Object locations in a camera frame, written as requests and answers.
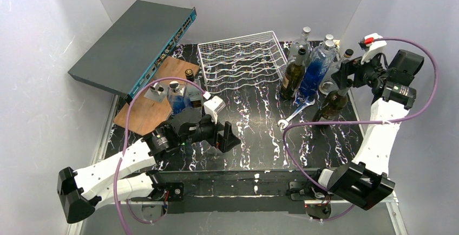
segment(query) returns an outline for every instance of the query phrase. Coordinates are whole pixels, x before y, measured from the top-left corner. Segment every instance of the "white plastic clip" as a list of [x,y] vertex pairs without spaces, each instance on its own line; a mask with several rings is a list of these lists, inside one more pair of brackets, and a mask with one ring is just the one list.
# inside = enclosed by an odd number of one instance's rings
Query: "white plastic clip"
[[383,125],[389,124],[389,125],[395,125],[395,123],[390,122],[389,120],[382,120]]
[[205,92],[205,93],[203,94],[203,97],[204,97],[206,100],[208,100],[208,99],[211,97],[211,94],[210,94],[209,92]]

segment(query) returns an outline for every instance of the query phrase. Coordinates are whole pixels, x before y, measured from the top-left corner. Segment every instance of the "wooden cutting board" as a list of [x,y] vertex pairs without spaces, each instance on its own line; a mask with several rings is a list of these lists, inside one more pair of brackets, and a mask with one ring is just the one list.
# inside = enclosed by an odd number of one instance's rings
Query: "wooden cutting board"
[[[199,66],[168,56],[152,79],[159,79],[167,76],[185,79],[186,69],[191,69],[196,74],[199,70]],[[170,81],[162,81],[161,83],[163,86],[168,86]],[[152,132],[159,123],[165,121],[169,117],[172,111],[167,99],[159,103],[143,97],[146,91],[148,90],[145,90],[134,102],[129,116],[129,130],[140,135],[146,135]],[[128,108],[128,104],[124,105],[116,115],[113,123],[125,128]]]

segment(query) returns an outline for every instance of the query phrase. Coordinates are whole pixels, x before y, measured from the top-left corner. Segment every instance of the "white wire rack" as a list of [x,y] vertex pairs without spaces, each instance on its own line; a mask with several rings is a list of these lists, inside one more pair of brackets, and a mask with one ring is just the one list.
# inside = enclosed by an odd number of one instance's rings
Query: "white wire rack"
[[198,44],[198,53],[212,94],[279,81],[287,64],[273,31]]

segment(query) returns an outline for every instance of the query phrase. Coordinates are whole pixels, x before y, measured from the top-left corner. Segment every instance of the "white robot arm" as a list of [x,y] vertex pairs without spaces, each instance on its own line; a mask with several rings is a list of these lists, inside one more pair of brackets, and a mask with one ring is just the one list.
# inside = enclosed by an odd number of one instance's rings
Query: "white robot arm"
[[114,201],[113,180],[120,157],[123,160],[118,173],[118,200],[134,197],[152,197],[156,192],[172,191],[168,201],[183,199],[182,183],[164,183],[157,171],[135,172],[156,165],[187,142],[206,140],[223,153],[240,144],[229,122],[222,125],[217,113],[224,107],[222,99],[215,96],[204,103],[207,114],[187,108],[174,119],[158,125],[151,133],[127,148],[124,156],[119,152],[94,165],[73,170],[70,167],[59,172],[57,193],[64,209],[67,223],[81,221],[98,208]]
[[377,34],[366,36],[360,46],[367,53],[344,62],[332,77],[340,86],[354,74],[354,87],[369,86],[374,94],[371,121],[386,121],[383,125],[369,125],[355,158],[335,170],[324,169],[318,183],[327,192],[368,210],[394,190],[395,183],[388,179],[389,158],[399,123],[389,120],[404,118],[416,98],[416,90],[409,87],[420,70],[424,57],[399,50],[387,68],[381,65],[385,41]]

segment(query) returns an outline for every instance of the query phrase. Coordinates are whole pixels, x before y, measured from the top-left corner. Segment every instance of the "wine bottle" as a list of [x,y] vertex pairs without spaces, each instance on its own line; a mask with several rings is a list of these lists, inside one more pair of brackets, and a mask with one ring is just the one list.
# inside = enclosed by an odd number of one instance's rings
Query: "wine bottle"
[[324,103],[316,112],[312,121],[332,121],[346,107],[347,91],[352,87],[352,80],[348,79],[346,87],[340,90],[331,91],[325,98]]
[[[198,86],[201,86],[201,82],[198,79],[194,78],[193,70],[186,69],[185,70],[185,77],[187,80],[196,83]],[[191,102],[192,108],[202,109],[202,105],[204,104],[204,100],[202,98],[201,91],[194,87],[193,85],[186,83],[185,84],[187,89],[185,93],[185,98],[188,98]]]
[[290,100],[295,96],[295,93],[300,86],[304,76],[303,60],[306,54],[304,48],[298,50],[298,55],[293,56],[285,68],[284,79],[280,87],[280,96],[286,100]]

